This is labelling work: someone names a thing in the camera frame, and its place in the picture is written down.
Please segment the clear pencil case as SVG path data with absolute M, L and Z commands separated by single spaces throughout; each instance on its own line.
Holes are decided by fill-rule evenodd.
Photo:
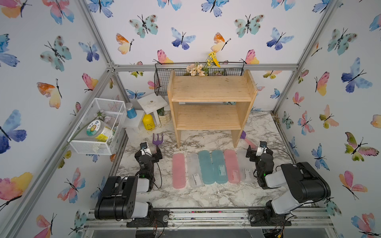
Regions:
M 240 169 L 240 178 L 244 183 L 254 183 L 254 163 L 250 161 L 249 158 L 246 157 L 246 150 L 238 150 L 237 151 L 237 159 Z
M 199 158 L 196 153 L 187 155 L 188 180 L 191 187 L 203 186 Z

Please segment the pink pencil case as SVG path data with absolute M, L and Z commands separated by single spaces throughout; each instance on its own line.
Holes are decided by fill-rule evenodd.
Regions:
M 172 158 L 173 188 L 183 189 L 186 186 L 186 166 L 183 153 L 177 153 Z
M 224 151 L 225 165 L 227 169 L 228 181 L 232 184 L 238 184 L 241 181 L 240 168 L 235 150 Z

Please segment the teal pencil case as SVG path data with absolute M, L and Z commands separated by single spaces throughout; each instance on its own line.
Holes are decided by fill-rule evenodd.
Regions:
M 203 183 L 206 185 L 214 184 L 215 178 L 210 152 L 207 150 L 200 151 L 198 159 Z
M 213 163 L 213 175 L 215 182 L 225 184 L 228 182 L 227 169 L 225 164 L 224 153 L 221 150 L 214 150 L 211 154 Z

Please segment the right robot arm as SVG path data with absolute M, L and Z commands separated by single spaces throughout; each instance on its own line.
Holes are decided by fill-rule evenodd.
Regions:
M 319 202 L 331 195 L 328 183 L 307 162 L 282 164 L 279 171 L 274 171 L 272 150 L 249 147 L 246 157 L 255 163 L 254 174 L 262 189 L 288 187 L 283 195 L 266 203 L 267 217 L 287 215 L 304 204 Z

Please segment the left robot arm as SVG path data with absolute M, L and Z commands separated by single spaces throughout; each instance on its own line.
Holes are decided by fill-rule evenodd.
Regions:
M 152 204 L 137 201 L 137 195 L 150 192 L 156 186 L 154 169 L 155 164 L 162 159 L 162 153 L 157 146 L 156 153 L 151 154 L 148 147 L 144 145 L 135 154 L 135 158 L 140 166 L 136 175 L 108 177 L 94 208 L 94 216 L 97 220 L 153 220 Z

